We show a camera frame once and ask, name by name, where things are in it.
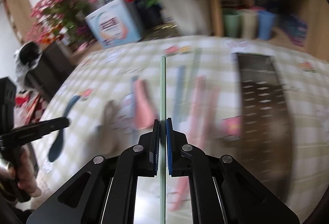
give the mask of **metal screw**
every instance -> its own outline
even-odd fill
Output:
[[[100,164],[104,161],[104,157],[96,156],[93,161],[94,161],[95,164]]]
[[[192,145],[183,145],[182,146],[183,151],[189,152],[190,150],[193,149]]]
[[[224,163],[231,163],[233,161],[232,157],[229,156],[229,155],[224,155],[222,157],[222,160],[223,160]]]
[[[135,152],[140,152],[140,151],[142,151],[143,149],[144,149],[144,147],[143,147],[142,145],[135,145],[134,148],[133,148],[133,150],[134,150]]]

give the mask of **white vase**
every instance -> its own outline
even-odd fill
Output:
[[[160,0],[182,35],[211,35],[208,0]]]
[[[258,13],[250,9],[241,9],[238,12],[242,15],[242,35],[243,39],[253,40],[256,36]]]

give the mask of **tablecloth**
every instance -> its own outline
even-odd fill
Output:
[[[178,67],[185,64],[187,75],[193,74],[193,64],[199,58],[196,75],[206,77],[206,88],[220,88],[215,121],[240,115],[239,74],[234,52],[250,52],[273,56],[274,64],[284,85],[287,106],[294,125],[293,170],[287,205],[300,221],[315,208],[328,183],[328,133],[326,113],[329,106],[328,64],[315,57],[263,41],[187,36],[156,41],[132,43],[91,53],[68,77],[51,100],[42,120],[60,117],[77,94],[80,99],[69,113],[71,125],[65,129],[65,146],[54,162],[47,154],[57,132],[33,142],[40,171],[37,182],[43,196],[32,201],[38,206],[93,156],[101,154],[97,127],[101,124],[104,105],[109,100],[120,103],[131,92],[131,78],[138,75],[148,85],[150,100],[157,112],[160,107],[160,57],[171,46],[179,51],[167,58],[167,117],[172,116]],[[186,93],[191,86],[184,85]],[[220,139],[208,137],[207,154],[235,155],[235,148]],[[159,189],[159,178],[139,180],[135,223],[159,222],[159,195],[150,195]],[[168,196],[175,191],[175,179],[168,176]],[[174,212],[167,212],[167,223],[192,223],[190,202]]]

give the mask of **cardboard box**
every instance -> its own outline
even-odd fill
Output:
[[[86,16],[86,22],[104,48],[139,41],[144,28],[134,5],[114,0]]]

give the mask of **blue cup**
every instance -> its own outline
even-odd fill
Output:
[[[268,41],[276,15],[268,11],[258,11],[258,38]]]

